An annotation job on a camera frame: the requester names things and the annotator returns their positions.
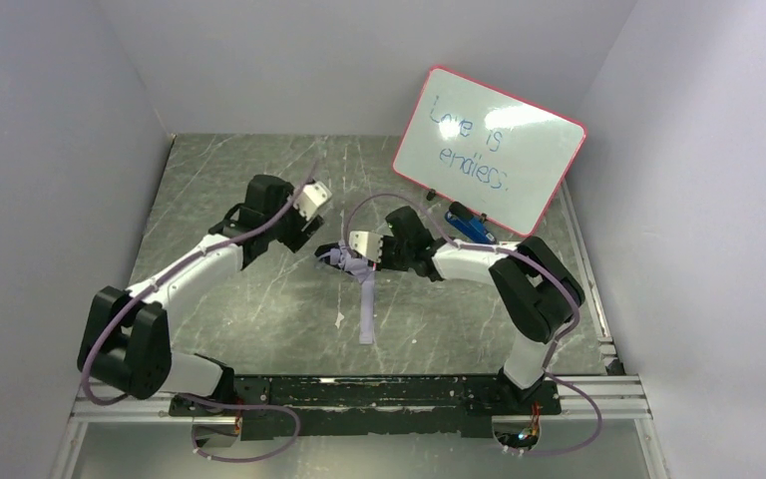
gray marble floor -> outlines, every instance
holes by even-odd
[[[412,273],[381,271],[377,343],[361,345],[359,284],[336,269],[314,267],[315,248],[338,240],[343,215],[371,193],[405,195],[429,205],[441,220],[446,204],[428,204],[420,188],[392,172],[397,145],[396,137],[178,136],[132,281],[157,272],[194,246],[230,207],[243,201],[255,174],[278,175],[297,185],[313,160],[322,158],[316,179],[334,197],[324,214],[326,225],[301,251],[292,254],[275,244],[243,273],[206,294],[173,331],[176,350],[214,357],[239,373],[497,371],[509,352],[514,327],[493,287],[431,283]],[[384,233],[384,217],[401,206],[392,199],[372,202],[352,228]],[[577,272],[567,214],[554,201],[538,235]],[[499,229],[493,232],[511,238]],[[594,323],[587,308],[582,313],[579,327],[559,348],[555,372],[603,373]],[[337,327],[340,315],[344,319]]]

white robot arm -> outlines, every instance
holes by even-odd
[[[131,309],[108,337],[91,365],[90,374],[138,399],[157,392],[190,393],[219,402],[233,402],[233,370],[217,360],[174,352],[171,334],[198,299],[216,284],[246,268],[273,240],[298,251],[321,227],[321,208],[331,194],[320,182],[304,186],[294,208],[270,229],[242,244],[228,239],[263,225],[285,204],[294,187],[284,180],[257,175],[248,184],[245,203],[234,206],[191,251],[201,256],[173,273],[181,263],[132,284],[125,290],[108,286],[99,291],[90,308],[78,356],[83,369],[88,353],[113,317],[140,291],[152,292]]]
[[[494,285],[516,327],[510,355],[502,369],[518,396],[526,398],[542,382],[544,362],[561,326],[573,317],[568,301],[549,281],[522,261],[492,250],[460,247],[433,239],[410,207],[400,208],[386,217],[392,236],[373,232],[351,232],[351,249],[375,264],[377,269],[414,270],[432,281],[465,279]],[[321,255],[334,243],[320,246]],[[517,250],[540,264],[571,295],[577,306],[584,301],[582,288],[562,262],[537,237],[521,242],[505,242],[495,249]]]

white enclosure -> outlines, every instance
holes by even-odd
[[[587,126],[569,190],[670,474],[766,477],[766,0],[0,0],[0,478],[52,468],[170,133],[400,135],[437,64]]]

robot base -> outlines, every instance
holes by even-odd
[[[537,404],[542,415],[562,412],[557,385],[539,381],[519,391],[502,374],[379,375],[319,377],[307,375],[235,378],[243,404],[274,404],[293,409],[301,419],[301,436],[460,433],[494,437],[492,416],[530,415]],[[169,416],[235,415],[216,413],[175,397]],[[240,440],[287,437],[294,423],[278,412],[246,411]]]

cloth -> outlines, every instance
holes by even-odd
[[[318,258],[354,276],[360,283],[359,343],[374,344],[374,266],[364,257],[353,257],[344,241]]]

